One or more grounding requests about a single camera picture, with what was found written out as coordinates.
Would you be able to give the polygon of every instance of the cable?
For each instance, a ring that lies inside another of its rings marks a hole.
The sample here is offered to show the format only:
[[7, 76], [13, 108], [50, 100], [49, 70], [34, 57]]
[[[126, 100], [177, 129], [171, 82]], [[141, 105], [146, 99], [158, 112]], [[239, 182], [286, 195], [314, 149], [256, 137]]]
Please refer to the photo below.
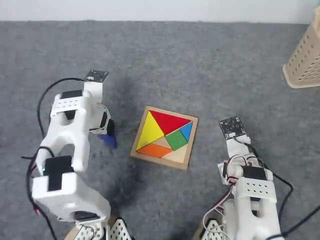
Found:
[[247, 160], [246, 160], [246, 158], [245, 158], [244, 156], [239, 155], [239, 154], [233, 155], [232, 157], [230, 157], [230, 158], [228, 159], [228, 161], [227, 161], [227, 163], [226, 163], [226, 171], [225, 171], [225, 174], [226, 174], [227, 178], [229, 177], [228, 169], [229, 169], [229, 166], [230, 166], [231, 162], [232, 162], [235, 158], [238, 158], [238, 157], [242, 158], [242, 159], [244, 160], [245, 165], [248, 166]]
[[266, 240], [271, 240], [279, 237], [286, 238], [289, 234], [297, 230], [301, 225], [305, 224], [310, 218], [312, 218], [317, 212], [320, 211], [320, 205], [317, 206], [312, 212], [310, 212], [305, 218], [299, 221], [297, 224], [289, 228], [289, 230], [282, 232], [281, 234], [273, 235], [268, 237]]
[[[102, 103], [100, 103], [100, 102], [96, 102], [96, 104], [97, 104], [98, 106], [103, 107], [104, 112], [106, 113], [106, 119], [107, 119], [107, 120], [108, 120], [108, 119], [111, 119], [111, 115], [110, 115], [110, 112], [109, 112], [108, 108], [107, 108], [105, 105], [103, 105]], [[105, 121], [105, 125], [102, 126], [102, 127], [90, 128], [90, 129], [89, 129], [89, 132], [90, 132], [90, 133], [95, 133], [95, 131], [101, 131], [101, 130], [103, 130], [103, 129], [107, 126], [107, 123], [108, 123], [108, 121]]]
[[25, 188], [26, 188], [26, 194], [28, 196], [28, 199], [30, 201], [30, 203], [32, 204], [33, 206], [33, 210], [37, 213], [37, 215], [39, 215], [39, 213], [43, 216], [43, 218], [45, 219], [46, 221], [46, 224], [48, 226], [48, 228], [50, 229], [50, 232], [51, 232], [51, 235], [53, 237], [54, 240], [57, 240], [57, 236], [55, 234], [55, 231], [51, 225], [51, 222], [48, 218], [48, 216], [46, 215], [46, 213], [41, 209], [41, 207], [39, 207], [34, 199], [32, 198], [32, 192], [31, 192], [31, 187], [30, 187], [30, 177], [31, 177], [31, 174], [32, 174], [32, 168], [33, 168], [33, 165], [36, 161], [36, 158], [37, 158], [37, 155], [38, 155], [38, 152], [40, 149], [46, 149], [47, 151], [49, 151], [49, 153], [51, 154], [51, 156], [54, 158], [55, 155], [53, 154], [53, 152], [51, 151], [50, 148], [46, 147], [46, 146], [40, 146], [36, 153], [33, 155], [29, 165], [28, 165], [28, 168], [27, 168], [27, 171], [26, 171], [26, 175], [25, 175]]
[[40, 99], [39, 99], [39, 102], [36, 106], [36, 116], [37, 116], [37, 120], [38, 120], [38, 123], [39, 123], [39, 128], [40, 128], [40, 131], [41, 131], [41, 136], [42, 136], [42, 139], [45, 138], [45, 131], [44, 131], [44, 127], [42, 125], [42, 121], [41, 121], [41, 117], [40, 117], [40, 107], [41, 107], [41, 103], [42, 101], [44, 100], [46, 94], [49, 92], [50, 89], [52, 89], [55, 85], [61, 83], [61, 82], [65, 82], [65, 81], [79, 81], [79, 82], [84, 82], [83, 79], [81, 78], [77, 78], [77, 77], [67, 77], [67, 78], [62, 78], [58, 81], [55, 81], [54, 83], [52, 83], [50, 86], [48, 86], [44, 92], [42, 93]]
[[207, 211], [205, 213], [205, 215], [202, 218], [202, 224], [203, 224], [203, 227], [204, 227], [205, 230], [207, 230], [210, 233], [224, 234], [229, 240], [230, 240], [230, 237], [225, 232], [223, 232], [223, 231], [211, 231], [210, 229], [208, 229], [206, 224], [205, 224], [205, 219], [206, 219], [206, 216], [209, 213], [211, 213], [212, 211], [216, 211], [218, 206], [220, 206], [230, 196], [231, 191], [232, 191], [232, 187], [233, 187], [233, 185], [230, 186], [229, 190], [213, 205], [213, 207], [209, 211]]
[[[279, 179], [281, 182], [283, 182], [284, 184], [288, 185], [290, 187], [290, 191], [287, 193], [287, 195], [284, 197], [283, 202], [280, 206], [280, 210], [278, 213], [278, 218], [279, 218], [279, 224], [281, 224], [281, 220], [282, 220], [282, 215], [285, 209], [285, 205], [289, 199], [289, 197], [291, 196], [291, 194], [294, 191], [294, 187], [292, 186], [292, 184], [288, 181], [286, 181], [285, 179], [283, 179], [282, 177], [280, 177], [279, 175], [277, 175], [276, 173], [274, 173], [261, 159], [259, 159], [258, 153], [256, 151], [256, 149], [248, 143], [245, 142], [241, 142], [238, 141], [235, 137], [233, 138], [235, 141], [237, 141], [238, 143], [242, 143], [244, 145], [246, 145], [248, 148], [250, 148], [254, 155], [257, 157], [258, 161], [260, 161], [263, 165], [264, 168], [270, 170], [272, 172], [272, 174]], [[271, 239], [275, 239], [275, 238], [279, 238], [279, 237], [284, 237], [286, 238], [289, 234], [291, 234], [292, 232], [294, 232], [295, 230], [297, 230], [301, 225], [303, 225], [304, 223], [306, 223], [313, 215], [315, 215], [317, 212], [320, 211], [320, 205], [317, 206], [312, 212], [310, 212], [305, 218], [303, 218], [301, 221], [299, 221], [296, 225], [292, 226], [289, 230], [282, 232], [281, 234], [277, 234], [277, 235], [273, 235], [268, 237], [266, 240], [271, 240]]]
[[[41, 121], [41, 116], [40, 116], [40, 109], [41, 109], [41, 103], [42, 101], [44, 100], [46, 94], [49, 92], [50, 89], [52, 89], [55, 85], [61, 83], [61, 82], [65, 82], [65, 81], [79, 81], [79, 82], [84, 82], [83, 79], [81, 78], [77, 78], [77, 77], [67, 77], [67, 78], [62, 78], [54, 83], [52, 83], [49, 87], [47, 87], [44, 92], [42, 93], [42, 95], [40, 96], [40, 99], [37, 103], [37, 107], [36, 107], [36, 115], [37, 115], [37, 120], [38, 120], [38, 124], [39, 124], [39, 128], [40, 128], [40, 132], [41, 132], [41, 136], [42, 136], [42, 139], [45, 138], [45, 131], [44, 131], [44, 127], [42, 125], [42, 121]], [[38, 155], [38, 152], [40, 149], [46, 149], [50, 155], [54, 158], [55, 155], [54, 153], [52, 152], [52, 150], [49, 148], [49, 147], [46, 147], [46, 146], [40, 146], [36, 153], [30, 157], [30, 156], [22, 156], [21, 158], [22, 159], [27, 159], [27, 160], [30, 160], [30, 163], [28, 165], [28, 168], [27, 168], [27, 171], [26, 171], [26, 176], [25, 176], [25, 186], [26, 186], [26, 193], [27, 193], [27, 197], [30, 201], [30, 203], [32, 204], [33, 206], [33, 210], [36, 212], [37, 215], [41, 214], [45, 221], [46, 221], [46, 224], [48, 226], [48, 228], [50, 229], [50, 232], [51, 232], [51, 235], [53, 237], [54, 240], [57, 239], [57, 236], [55, 234], [55, 231], [51, 225], [51, 222], [48, 218], [48, 216], [46, 215], [46, 213], [35, 203], [35, 201], [33, 200], [32, 198], [32, 192], [31, 192], [31, 186], [30, 186], [30, 178], [32, 176], [32, 172], [34, 170], [34, 164], [35, 164], [35, 161], [36, 161], [36, 158], [37, 158], [37, 155]]]
[[259, 158], [259, 155], [256, 151], [256, 149], [249, 143], [246, 143], [246, 142], [242, 142], [242, 141], [239, 141], [237, 138], [233, 137], [233, 139], [240, 143], [240, 144], [244, 144], [246, 145], [248, 148], [251, 149], [251, 151], [253, 152], [253, 154], [256, 156], [256, 159], [261, 162], [262, 166], [268, 170], [270, 170], [273, 174], [274, 177], [276, 177], [277, 179], [279, 179], [281, 182], [283, 182], [284, 184], [286, 184], [290, 190], [289, 192], [286, 194], [286, 196], [284, 197], [283, 199], [283, 202], [280, 206], [280, 209], [279, 209], [279, 212], [278, 212], [278, 218], [279, 218], [279, 225], [281, 226], [281, 221], [282, 221], [282, 216], [283, 216], [283, 213], [284, 213], [284, 209], [285, 209], [285, 206], [288, 202], [288, 199], [289, 197], [291, 196], [291, 194], [293, 193], [294, 191], [294, 187], [292, 186], [292, 184], [290, 182], [288, 182], [287, 180], [283, 179], [282, 177], [280, 177], [278, 174], [274, 173], [260, 158]]

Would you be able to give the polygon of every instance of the blue object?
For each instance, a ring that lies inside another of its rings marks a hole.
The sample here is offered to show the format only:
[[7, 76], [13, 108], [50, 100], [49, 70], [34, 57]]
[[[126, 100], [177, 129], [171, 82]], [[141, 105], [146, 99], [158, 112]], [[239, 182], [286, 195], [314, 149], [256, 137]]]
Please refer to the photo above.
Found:
[[180, 128], [180, 132], [182, 133], [182, 135], [187, 141], [189, 141], [191, 129], [192, 129], [192, 122]]
[[114, 149], [117, 148], [117, 140], [115, 136], [110, 136], [108, 134], [99, 134], [99, 138], [102, 139], [107, 146]]

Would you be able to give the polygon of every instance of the beige plastic basket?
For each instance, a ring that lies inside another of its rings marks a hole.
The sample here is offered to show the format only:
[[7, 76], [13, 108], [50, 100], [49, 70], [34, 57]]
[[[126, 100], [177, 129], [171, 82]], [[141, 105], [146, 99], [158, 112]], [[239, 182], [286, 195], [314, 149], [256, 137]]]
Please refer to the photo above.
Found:
[[320, 86], [320, 7], [315, 9], [312, 24], [282, 69], [292, 88]]

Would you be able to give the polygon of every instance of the wooden frame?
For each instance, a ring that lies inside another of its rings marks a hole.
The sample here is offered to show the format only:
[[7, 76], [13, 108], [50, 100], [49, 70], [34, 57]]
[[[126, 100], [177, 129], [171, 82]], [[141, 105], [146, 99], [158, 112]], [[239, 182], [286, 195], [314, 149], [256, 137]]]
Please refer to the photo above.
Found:
[[[147, 114], [148, 114], [148, 112], [150, 110], [156, 111], [156, 112], [159, 112], [159, 113], [169, 114], [169, 115], [172, 115], [172, 116], [176, 116], [176, 117], [180, 117], [180, 118], [184, 118], [184, 119], [188, 119], [188, 120], [192, 121], [191, 133], [190, 133], [189, 141], [188, 141], [188, 144], [187, 144], [187, 149], [186, 149], [186, 153], [185, 153], [185, 156], [184, 156], [183, 163], [178, 163], [178, 162], [166, 160], [166, 159], [163, 159], [163, 158], [152, 157], [152, 156], [148, 156], [148, 155], [144, 155], [144, 154], [136, 152], [138, 141], [139, 141], [142, 129], [144, 127]], [[163, 109], [152, 107], [152, 106], [146, 106], [145, 109], [144, 109], [142, 118], [141, 118], [141, 122], [140, 122], [140, 125], [139, 125], [139, 128], [138, 128], [137, 134], [136, 134], [134, 142], [133, 142], [133, 146], [132, 146], [132, 149], [131, 149], [131, 152], [130, 152], [130, 156], [133, 157], [133, 158], [149, 161], [149, 162], [152, 162], [152, 163], [155, 163], [155, 164], [161, 164], [161, 165], [165, 165], [165, 166], [172, 167], [172, 168], [186, 170], [188, 168], [190, 155], [191, 155], [191, 150], [192, 150], [192, 146], [194, 144], [197, 125], [198, 125], [198, 118], [197, 117], [180, 114], [180, 113], [176, 113], [176, 112], [173, 112], [173, 111], [167, 111], [167, 110], [163, 110]]]

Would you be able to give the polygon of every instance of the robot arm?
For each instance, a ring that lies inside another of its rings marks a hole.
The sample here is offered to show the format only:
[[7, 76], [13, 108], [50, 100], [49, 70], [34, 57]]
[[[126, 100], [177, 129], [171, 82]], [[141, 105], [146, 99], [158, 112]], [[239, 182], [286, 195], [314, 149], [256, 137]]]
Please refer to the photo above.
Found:
[[[114, 138], [113, 121], [108, 109], [101, 104], [107, 76], [107, 72], [92, 70], [84, 79], [83, 90], [55, 96], [49, 128], [41, 142], [41, 146], [52, 150], [54, 157], [46, 149], [38, 151], [35, 162], [40, 176], [35, 177], [32, 184], [32, 198], [59, 219], [97, 229], [102, 229], [102, 223], [108, 221], [110, 204], [88, 187], [79, 174], [88, 167], [89, 132]], [[73, 155], [58, 156], [69, 144], [74, 145]]]
[[230, 158], [218, 164], [218, 169], [222, 183], [233, 185], [234, 195], [223, 204], [223, 231], [230, 240], [265, 240], [280, 234], [273, 173], [250, 153], [246, 144], [251, 140], [239, 117], [223, 120], [220, 126]]

